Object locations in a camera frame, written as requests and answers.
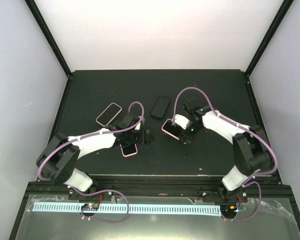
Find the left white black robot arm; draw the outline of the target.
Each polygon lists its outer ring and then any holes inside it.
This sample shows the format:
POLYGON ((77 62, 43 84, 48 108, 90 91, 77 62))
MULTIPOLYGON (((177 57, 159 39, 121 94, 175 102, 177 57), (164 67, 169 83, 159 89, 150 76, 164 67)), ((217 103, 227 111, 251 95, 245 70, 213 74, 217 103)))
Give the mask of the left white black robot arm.
POLYGON ((76 168, 78 159, 103 149, 134 145, 149 145, 153 140, 149 129, 144 129, 144 118, 126 114, 115 125, 79 136, 55 135, 36 161, 38 178, 55 185, 75 188, 87 200, 93 199, 98 188, 91 177, 76 168))

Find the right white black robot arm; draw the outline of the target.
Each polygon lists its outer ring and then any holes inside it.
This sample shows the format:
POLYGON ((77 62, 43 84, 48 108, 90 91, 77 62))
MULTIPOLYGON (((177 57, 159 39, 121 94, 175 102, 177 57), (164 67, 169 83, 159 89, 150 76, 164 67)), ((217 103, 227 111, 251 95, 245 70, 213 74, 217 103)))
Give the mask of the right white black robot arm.
POLYGON ((183 104, 186 116, 174 114, 172 124, 180 127, 178 139, 191 143, 195 134, 210 130, 232 144, 234 166, 222 178, 216 194, 222 202, 230 201, 236 190, 246 186, 257 175, 271 175, 278 168, 278 160, 270 147, 264 130, 238 123, 209 106, 192 108, 183 104))

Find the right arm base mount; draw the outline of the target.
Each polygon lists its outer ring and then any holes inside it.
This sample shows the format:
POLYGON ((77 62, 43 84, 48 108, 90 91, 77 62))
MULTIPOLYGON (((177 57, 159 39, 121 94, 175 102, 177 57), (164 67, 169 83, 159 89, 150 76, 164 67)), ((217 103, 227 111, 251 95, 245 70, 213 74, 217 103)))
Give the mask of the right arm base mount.
POLYGON ((247 203, 247 196, 242 187, 235 190, 227 190, 224 186, 202 188, 200 196, 204 202, 213 202, 215 204, 236 204, 238 202, 247 203))

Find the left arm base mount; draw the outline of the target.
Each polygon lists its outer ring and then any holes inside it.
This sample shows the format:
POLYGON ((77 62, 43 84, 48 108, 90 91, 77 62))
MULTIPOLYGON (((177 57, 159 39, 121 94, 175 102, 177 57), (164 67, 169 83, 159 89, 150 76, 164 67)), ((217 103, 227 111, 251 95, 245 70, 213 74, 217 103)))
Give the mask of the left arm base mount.
POLYGON ((69 191, 68 199, 69 200, 76 200, 76 201, 79 201, 79 202, 82 202, 82 201, 97 202, 99 200, 110 201, 111 197, 113 195, 110 192, 110 190, 112 190, 113 188, 114 187, 111 184, 93 183, 87 191, 83 192, 84 194, 86 194, 88 196, 84 196, 82 194, 79 194, 71 188, 70 191, 69 191), (103 190, 106 190, 106 191, 102 192, 100 194, 92 195, 92 193, 103 191, 103 190))

